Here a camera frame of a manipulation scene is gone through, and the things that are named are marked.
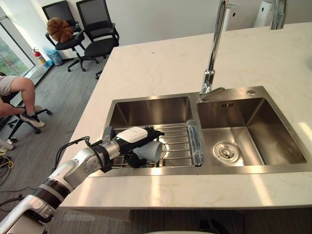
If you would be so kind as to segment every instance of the sink drain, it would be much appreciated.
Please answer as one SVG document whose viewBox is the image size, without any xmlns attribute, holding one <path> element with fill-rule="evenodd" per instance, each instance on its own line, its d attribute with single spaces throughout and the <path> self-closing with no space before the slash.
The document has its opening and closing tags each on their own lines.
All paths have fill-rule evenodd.
<svg viewBox="0 0 312 234">
<path fill-rule="evenodd" d="M 236 162 L 239 158 L 238 148 L 228 142 L 218 143 L 214 147 L 214 153 L 217 159 L 222 162 Z"/>
</svg>

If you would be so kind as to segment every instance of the stainless steel sink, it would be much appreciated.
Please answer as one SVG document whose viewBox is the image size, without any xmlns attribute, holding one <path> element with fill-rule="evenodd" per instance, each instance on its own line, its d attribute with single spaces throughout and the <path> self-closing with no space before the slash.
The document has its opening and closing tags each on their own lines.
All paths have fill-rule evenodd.
<svg viewBox="0 0 312 234">
<path fill-rule="evenodd" d="M 202 160 L 194 156 L 187 122 L 195 123 Z M 159 163 L 133 169 L 118 157 L 107 176 L 311 170 L 310 152 L 263 87 L 226 89 L 207 101 L 198 93 L 114 100 L 105 123 L 117 133 L 146 125 L 165 132 L 157 139 L 163 143 Z"/>
</svg>

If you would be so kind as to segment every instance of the kitchen island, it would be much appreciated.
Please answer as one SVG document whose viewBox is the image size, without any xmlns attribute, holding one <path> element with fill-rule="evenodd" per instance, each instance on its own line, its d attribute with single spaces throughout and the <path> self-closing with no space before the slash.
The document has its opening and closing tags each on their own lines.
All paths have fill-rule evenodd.
<svg viewBox="0 0 312 234">
<path fill-rule="evenodd" d="M 199 92 L 213 34 L 117 47 L 72 139 L 101 139 L 112 100 Z M 264 86 L 312 152 L 312 23 L 223 32 L 214 88 Z M 85 148 L 68 148 L 61 163 Z M 312 205 L 312 172 L 239 175 L 90 176 L 61 204 L 73 210 Z"/>
</svg>

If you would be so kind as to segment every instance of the cup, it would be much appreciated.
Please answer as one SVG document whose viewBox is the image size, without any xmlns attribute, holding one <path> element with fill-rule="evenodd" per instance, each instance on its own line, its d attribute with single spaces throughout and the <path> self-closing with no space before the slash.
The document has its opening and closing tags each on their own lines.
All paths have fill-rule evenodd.
<svg viewBox="0 0 312 234">
<path fill-rule="evenodd" d="M 162 143 L 159 141 L 151 141 L 142 147 L 135 148 L 133 152 L 140 159 L 144 158 L 151 162 L 159 162 L 162 152 Z"/>
</svg>

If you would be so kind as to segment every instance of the faucet spout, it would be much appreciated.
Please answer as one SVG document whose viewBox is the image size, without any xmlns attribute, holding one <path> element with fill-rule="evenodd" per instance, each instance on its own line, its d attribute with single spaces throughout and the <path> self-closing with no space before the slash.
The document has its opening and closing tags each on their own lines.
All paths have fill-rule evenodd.
<svg viewBox="0 0 312 234">
<path fill-rule="evenodd" d="M 274 0 L 273 15 L 270 25 L 271 30 L 282 29 L 284 27 L 287 8 L 288 0 Z"/>
<path fill-rule="evenodd" d="M 204 72 L 204 81 L 203 81 L 203 86 L 201 88 L 201 91 L 199 93 L 200 95 L 207 94 L 208 92 L 212 90 L 212 84 L 213 84 L 214 75 L 215 75 L 215 70 L 214 70 L 215 59 L 216 59 L 216 54 L 218 52 L 223 22 L 224 22 L 226 8 L 228 7 L 228 4 L 229 4 L 229 0 L 221 0 L 219 4 L 218 14 L 216 17 L 215 28 L 214 28 L 214 40 L 211 46 L 208 67 Z"/>
<path fill-rule="evenodd" d="M 216 17 L 215 28 L 214 28 L 214 39 L 211 46 L 211 52 L 209 57 L 208 67 L 204 72 L 204 81 L 199 92 L 199 98 L 204 100 L 207 96 L 206 94 L 212 90 L 212 84 L 215 76 L 215 59 L 218 52 L 218 47 L 220 43 L 223 22 L 225 18 L 226 9 L 228 7 L 229 0 L 220 0 L 218 14 Z M 288 0 L 274 0 L 273 3 L 273 17 L 271 21 L 270 29 L 282 29 L 284 27 L 284 22 L 286 18 L 288 7 Z"/>
</svg>

